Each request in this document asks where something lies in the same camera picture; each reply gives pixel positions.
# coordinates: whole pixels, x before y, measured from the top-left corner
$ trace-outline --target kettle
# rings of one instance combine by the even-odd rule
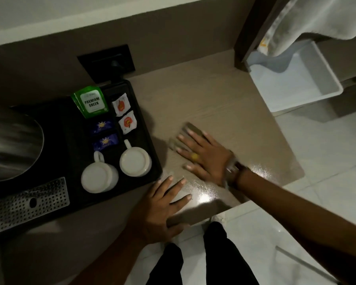
[[[43,145],[43,130],[36,120],[0,106],[0,181],[17,177],[32,167]]]

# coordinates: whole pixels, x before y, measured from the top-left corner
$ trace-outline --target ring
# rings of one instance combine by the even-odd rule
[[[191,154],[191,159],[192,159],[193,161],[196,161],[196,160],[199,159],[199,155],[198,155],[197,153],[192,153],[192,154]]]

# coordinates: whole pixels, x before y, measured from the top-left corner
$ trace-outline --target black pants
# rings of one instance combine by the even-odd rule
[[[227,238],[227,233],[219,222],[212,222],[208,226],[203,239],[206,249],[207,285],[258,285],[251,268]],[[182,266],[181,249],[173,243],[167,245],[164,254],[150,273],[147,285],[182,285]]]

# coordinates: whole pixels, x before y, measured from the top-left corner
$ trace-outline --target blue packet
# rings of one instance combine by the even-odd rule
[[[104,137],[103,139],[100,139],[95,143],[92,143],[95,151],[101,151],[104,148],[107,148],[108,146],[112,146],[116,144],[119,144],[119,139],[117,138],[116,134],[109,135],[107,137]]]
[[[95,124],[92,124],[90,133],[91,133],[91,135],[95,135],[95,134],[98,134],[104,130],[112,129],[113,127],[114,127],[114,124],[110,120],[99,121]]]

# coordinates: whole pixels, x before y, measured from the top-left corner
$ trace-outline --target plastic bin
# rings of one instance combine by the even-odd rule
[[[271,112],[340,95],[343,87],[315,42],[293,43],[277,57],[252,52],[251,77]]]

